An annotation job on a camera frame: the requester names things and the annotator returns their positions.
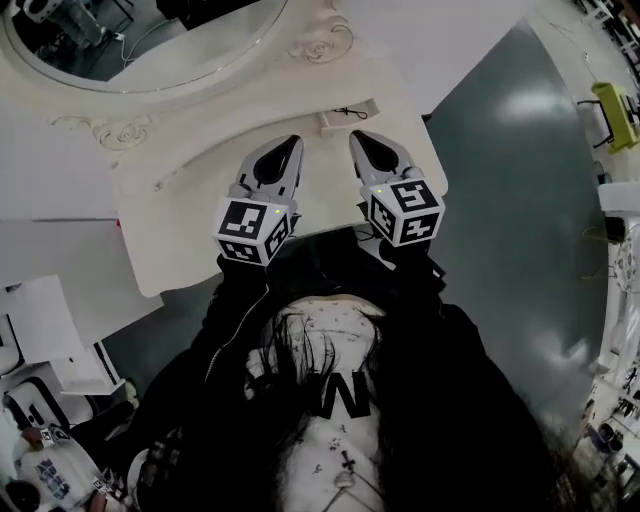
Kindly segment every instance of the white t-shirt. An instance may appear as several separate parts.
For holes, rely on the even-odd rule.
[[[364,315],[382,314],[378,309],[360,298],[341,295],[309,297],[293,303],[281,314],[294,315],[289,320],[289,332],[296,357],[300,356],[304,325],[314,355],[315,370],[322,370],[325,350],[332,346],[335,351],[333,372],[340,374],[351,397],[354,400],[358,398],[354,391],[353,372],[364,372],[367,387],[372,391],[364,360],[375,339],[375,330]],[[264,372],[260,354],[259,350],[252,351],[247,361],[248,371],[256,378]],[[253,390],[247,388],[245,394],[250,399]],[[348,469],[343,466],[346,463],[343,451],[346,451],[349,461],[355,462],[352,467],[357,475],[352,477],[354,485],[348,489],[350,494],[342,494],[329,510],[361,512],[367,507],[369,510],[382,510],[379,494],[369,485],[378,487],[375,469],[378,411],[370,404],[368,416],[352,418],[342,394],[336,392],[330,416],[330,419],[312,417],[306,432],[294,447],[286,470],[282,496],[284,510],[324,510],[340,490],[335,483],[336,477]]]
[[[53,446],[31,451],[29,443],[20,440],[16,447],[18,478],[38,488],[41,503],[71,510],[91,497],[93,479],[100,477],[100,471],[73,438],[56,427],[49,429],[56,441]]]

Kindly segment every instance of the gray floor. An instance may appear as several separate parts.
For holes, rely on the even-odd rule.
[[[133,379],[141,395],[158,372],[191,345],[219,282],[214,277],[163,293],[163,308],[104,340],[120,376]]]
[[[542,44],[514,29],[434,112],[429,132],[449,178],[432,256],[445,300],[479,326],[490,356],[545,419],[575,431],[599,352],[606,245],[584,131]],[[213,283],[164,294],[166,306],[105,344],[144,390],[194,338]],[[455,373],[455,347],[442,361]]]

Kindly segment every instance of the wall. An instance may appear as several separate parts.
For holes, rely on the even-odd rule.
[[[0,95],[0,219],[115,218],[110,163],[69,131]]]
[[[344,0],[356,35],[429,114],[537,0]]]

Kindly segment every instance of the ornate mirror frame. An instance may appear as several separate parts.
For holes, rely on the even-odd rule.
[[[224,93],[268,75],[272,68],[304,69],[346,55],[354,38],[340,4],[341,0],[288,0],[266,35],[218,72],[169,89],[128,93],[75,87],[34,69],[14,48],[5,11],[0,22],[1,92],[36,109],[53,125],[87,126],[118,165],[120,157],[145,141],[157,123],[170,121],[180,111],[203,102],[210,108],[216,101],[222,104],[228,100],[221,97],[228,96]],[[297,110],[292,106],[292,117]],[[268,116],[256,122],[264,125]]]

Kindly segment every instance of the hand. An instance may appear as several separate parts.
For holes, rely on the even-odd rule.
[[[22,431],[22,438],[36,450],[42,450],[42,448],[44,448],[44,445],[42,444],[42,434],[40,434],[40,430],[37,428],[25,428]]]

